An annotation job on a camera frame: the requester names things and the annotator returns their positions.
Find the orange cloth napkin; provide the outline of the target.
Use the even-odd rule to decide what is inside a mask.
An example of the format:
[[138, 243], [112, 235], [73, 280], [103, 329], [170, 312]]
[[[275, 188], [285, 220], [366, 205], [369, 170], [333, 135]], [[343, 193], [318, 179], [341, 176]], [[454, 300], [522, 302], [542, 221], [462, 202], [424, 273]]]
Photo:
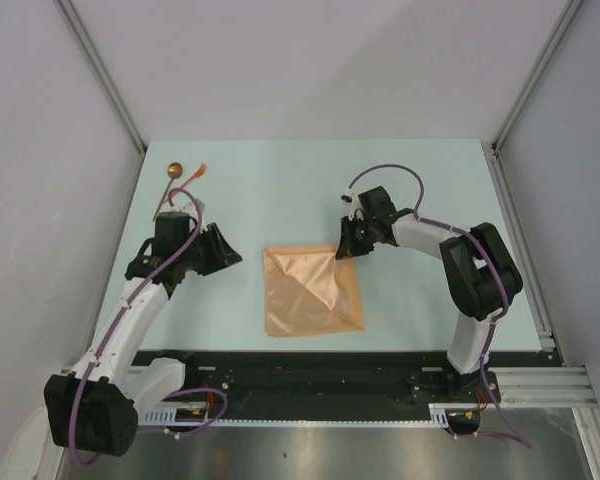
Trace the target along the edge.
[[291, 338], [363, 331], [356, 261], [335, 258], [334, 245], [263, 251], [265, 329]]

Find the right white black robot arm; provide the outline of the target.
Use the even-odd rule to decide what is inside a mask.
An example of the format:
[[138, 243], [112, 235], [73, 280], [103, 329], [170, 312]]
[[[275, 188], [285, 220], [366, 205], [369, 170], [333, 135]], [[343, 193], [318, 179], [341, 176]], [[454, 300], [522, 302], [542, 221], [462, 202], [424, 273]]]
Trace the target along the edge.
[[488, 222], [469, 229], [398, 210], [381, 186], [359, 195], [347, 189], [341, 200], [336, 260], [371, 253], [377, 244], [417, 250], [443, 264], [451, 299], [458, 310], [454, 337], [442, 367], [441, 388], [464, 401], [486, 377], [495, 326], [523, 288], [522, 276], [497, 230]]

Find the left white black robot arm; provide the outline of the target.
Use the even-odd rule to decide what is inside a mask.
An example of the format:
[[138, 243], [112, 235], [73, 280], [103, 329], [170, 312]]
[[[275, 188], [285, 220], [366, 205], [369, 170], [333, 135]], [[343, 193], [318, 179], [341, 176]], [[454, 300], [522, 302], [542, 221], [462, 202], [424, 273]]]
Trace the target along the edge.
[[153, 360], [134, 378], [127, 373], [149, 330], [186, 275], [208, 276], [241, 262], [219, 227], [197, 213], [158, 215], [154, 234], [128, 264], [111, 318], [66, 374], [44, 387], [51, 437], [73, 452], [121, 456], [139, 421], [174, 394], [187, 400], [201, 387], [200, 374], [177, 358]]

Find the orange plastic fork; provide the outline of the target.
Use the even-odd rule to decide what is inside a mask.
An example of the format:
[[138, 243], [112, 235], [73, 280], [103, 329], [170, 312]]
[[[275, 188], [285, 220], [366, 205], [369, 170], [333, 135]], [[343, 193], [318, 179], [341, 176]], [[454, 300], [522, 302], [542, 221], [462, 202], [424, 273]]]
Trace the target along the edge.
[[[207, 169], [207, 165], [204, 164], [204, 163], [202, 163], [198, 167], [198, 169], [191, 176], [189, 176], [186, 180], [183, 180], [178, 186], [176, 186], [174, 184], [174, 182], [173, 182], [172, 186], [170, 187], [169, 192], [171, 190], [173, 190], [174, 188], [176, 188], [176, 187], [178, 187], [180, 189], [186, 189], [192, 182], [194, 182], [195, 180], [201, 178], [205, 174], [206, 169]], [[167, 193], [167, 196], [165, 198], [164, 204], [166, 204], [168, 202], [168, 194], [169, 194], [169, 192]]]

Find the copper spoon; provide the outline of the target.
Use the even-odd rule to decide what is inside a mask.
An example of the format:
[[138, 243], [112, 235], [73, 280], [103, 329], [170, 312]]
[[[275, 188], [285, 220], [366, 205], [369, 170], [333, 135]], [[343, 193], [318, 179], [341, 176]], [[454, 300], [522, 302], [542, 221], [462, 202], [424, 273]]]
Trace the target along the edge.
[[172, 162], [168, 168], [167, 168], [167, 176], [168, 176], [168, 182], [164, 188], [164, 191], [160, 197], [160, 200], [156, 206], [154, 215], [152, 220], [155, 221], [161, 211], [161, 208], [164, 204], [165, 198], [167, 196], [167, 193], [170, 190], [170, 187], [172, 186], [173, 182], [178, 179], [181, 175], [182, 175], [182, 171], [183, 171], [183, 167], [179, 162]]

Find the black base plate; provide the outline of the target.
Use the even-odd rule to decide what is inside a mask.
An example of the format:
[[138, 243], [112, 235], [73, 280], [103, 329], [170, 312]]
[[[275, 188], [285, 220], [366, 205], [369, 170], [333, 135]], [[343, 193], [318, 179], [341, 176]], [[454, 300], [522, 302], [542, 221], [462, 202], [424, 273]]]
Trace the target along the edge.
[[229, 421], [398, 422], [423, 420], [434, 403], [484, 407], [500, 397], [490, 371], [461, 375], [443, 352], [274, 353], [142, 351], [185, 365], [187, 390], [225, 393], [214, 413]]

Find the left aluminium frame post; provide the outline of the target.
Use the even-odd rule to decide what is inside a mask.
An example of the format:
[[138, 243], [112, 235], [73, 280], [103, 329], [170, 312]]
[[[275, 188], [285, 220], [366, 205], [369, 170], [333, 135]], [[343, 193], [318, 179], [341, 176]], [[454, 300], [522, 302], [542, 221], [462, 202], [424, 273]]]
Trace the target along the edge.
[[86, 24], [71, 0], [55, 0], [53, 2], [68, 31], [80, 50], [86, 64], [92, 72], [111, 110], [122, 126], [127, 138], [141, 158], [148, 150], [146, 142], [131, 112], [118, 89], [102, 55], [99, 52]]

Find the aluminium frame post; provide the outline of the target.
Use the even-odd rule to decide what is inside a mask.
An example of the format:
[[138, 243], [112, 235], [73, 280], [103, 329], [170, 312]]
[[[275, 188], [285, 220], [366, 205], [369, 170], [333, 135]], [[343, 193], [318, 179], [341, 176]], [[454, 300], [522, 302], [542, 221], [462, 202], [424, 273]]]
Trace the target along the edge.
[[146, 142], [131, 112], [118, 89], [102, 55], [99, 52], [86, 24], [71, 0], [55, 0], [53, 2], [68, 31], [80, 50], [86, 64], [92, 72], [111, 110], [122, 126], [127, 138], [141, 158], [148, 150]]
[[585, 0], [569, 0], [565, 3], [502, 125], [490, 142], [494, 153], [499, 153], [506, 144], [587, 4]]

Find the right aluminium frame post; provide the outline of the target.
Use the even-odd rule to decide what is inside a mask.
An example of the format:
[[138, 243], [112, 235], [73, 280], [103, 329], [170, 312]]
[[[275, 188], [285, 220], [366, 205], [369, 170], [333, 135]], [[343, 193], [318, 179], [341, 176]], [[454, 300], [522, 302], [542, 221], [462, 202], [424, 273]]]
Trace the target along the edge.
[[569, 0], [565, 3], [502, 125], [490, 142], [494, 153], [499, 153], [506, 144], [587, 4], [585, 0]]

